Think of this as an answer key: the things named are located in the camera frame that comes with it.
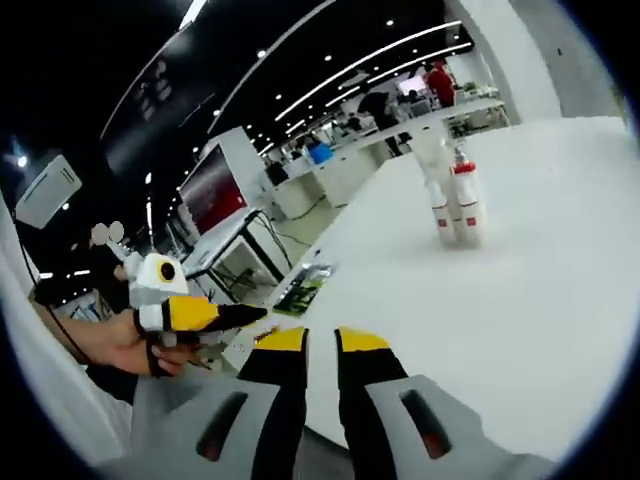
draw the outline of human hand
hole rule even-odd
[[[147,340],[140,336],[134,325],[133,311],[125,310],[114,315],[105,322],[105,326],[106,362],[136,375],[151,375],[147,358]],[[179,344],[175,347],[165,347],[157,344],[151,348],[151,353],[158,359],[160,368],[170,375],[177,375],[185,363],[196,359],[197,348],[197,345]]]

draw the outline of person in red shirt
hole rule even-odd
[[[435,62],[430,66],[431,69],[425,77],[425,83],[438,96],[442,108],[453,107],[453,80],[445,71],[442,62]]]

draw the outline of robot camera eye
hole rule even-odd
[[[170,282],[176,276],[176,270],[169,262],[164,262],[160,266],[160,275],[162,276],[162,280]]]

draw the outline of black ceiling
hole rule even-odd
[[[11,151],[11,138],[30,156],[49,147],[60,148],[91,186],[74,197],[72,208],[56,216],[45,230],[21,229],[28,231],[28,248],[40,268],[75,269],[69,263],[68,246],[80,229],[96,221],[120,219],[126,234],[133,236],[146,223],[144,204],[149,195],[154,224],[159,227],[185,169],[193,167],[194,146],[248,124],[256,135],[263,133],[255,144],[258,150],[266,145],[267,137],[283,140],[287,122],[326,110],[324,104],[341,93],[337,89],[340,81],[275,122],[294,100],[374,50],[444,23],[445,16],[441,0],[386,4],[337,0],[263,60],[207,135],[213,111],[257,62],[256,52],[268,49],[321,3],[209,0],[197,21],[172,41],[190,0],[62,0],[43,4],[37,15],[29,15],[28,4],[12,7],[24,11],[12,13],[16,21],[4,32],[9,35],[3,42],[9,52],[3,54],[3,70],[10,74],[5,75],[8,84],[3,90],[2,153]],[[394,20],[392,27],[386,25],[389,19]],[[461,42],[468,41],[464,31],[461,35]],[[120,98],[168,41],[157,58],[166,62],[174,87],[164,110],[159,108],[145,122],[135,109],[136,86],[100,140]],[[371,71],[378,66],[380,73],[447,46],[445,32],[434,32],[360,68]],[[325,62],[326,55],[332,60]],[[151,68],[156,66],[157,61],[152,62]],[[276,100],[276,94],[282,94],[282,99]],[[148,171],[153,172],[150,188],[144,184]],[[7,181],[6,175],[2,180],[7,196],[13,180]],[[52,255],[52,246],[59,253]]]

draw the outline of blue object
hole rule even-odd
[[[311,155],[313,163],[320,165],[333,157],[333,152],[327,144],[321,143],[317,147],[313,147],[309,150],[309,155]]]

